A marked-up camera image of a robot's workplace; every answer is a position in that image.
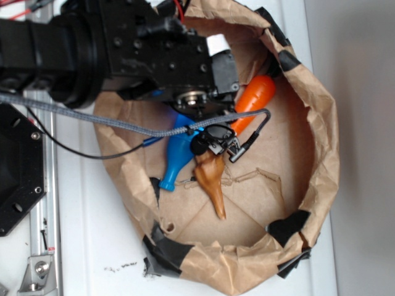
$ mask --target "red wire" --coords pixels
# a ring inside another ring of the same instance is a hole
[[[21,12],[20,14],[17,14],[13,17],[10,17],[9,20],[16,20],[17,18],[23,16],[23,15],[27,15],[31,12],[30,8],[26,9],[25,11]]]
[[[178,0],[173,0],[175,5],[177,6],[178,9],[178,14],[180,15],[180,21],[181,23],[184,23],[184,12],[183,8],[181,7],[181,4],[178,2]]]
[[[24,0],[0,0],[0,7],[4,7],[10,4],[22,2]]]

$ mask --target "white wall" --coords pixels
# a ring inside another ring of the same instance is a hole
[[[314,72],[339,112],[339,295],[394,295],[395,1],[305,3]]]

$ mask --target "blue object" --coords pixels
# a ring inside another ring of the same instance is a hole
[[[179,114],[174,124],[174,128],[179,128],[195,123],[192,119]],[[159,183],[159,187],[168,191],[174,191],[174,182],[178,173],[188,162],[194,157],[191,152],[191,141],[198,132],[195,131],[192,135],[187,133],[176,134],[171,136],[167,144],[167,171],[163,180]]]

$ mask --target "brown paper bag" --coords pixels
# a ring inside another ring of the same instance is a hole
[[[166,169],[166,139],[104,163],[146,248],[149,272],[238,295],[274,274],[284,275],[315,245],[338,190],[336,106],[264,9],[252,12],[231,0],[195,0],[186,16],[186,25],[200,35],[225,35],[241,85],[264,70],[270,53],[283,71],[267,106],[272,119],[257,142],[235,164],[225,157],[227,219],[219,220],[208,196],[189,181],[194,161],[178,175],[174,192],[157,189],[155,178],[163,178]],[[99,96],[95,114],[158,130],[172,128],[176,117],[164,104],[124,102],[113,93]],[[241,142],[261,120],[250,124]],[[101,125],[96,133],[103,155],[144,139]]]

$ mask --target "cable connector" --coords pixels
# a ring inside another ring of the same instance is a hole
[[[247,142],[241,145],[240,150],[229,158],[230,162],[235,163],[241,156],[243,156],[243,154],[246,153],[247,150],[253,145],[253,143],[258,138],[258,136],[259,133],[257,131],[253,132],[251,137],[249,137],[249,139],[247,140]]]

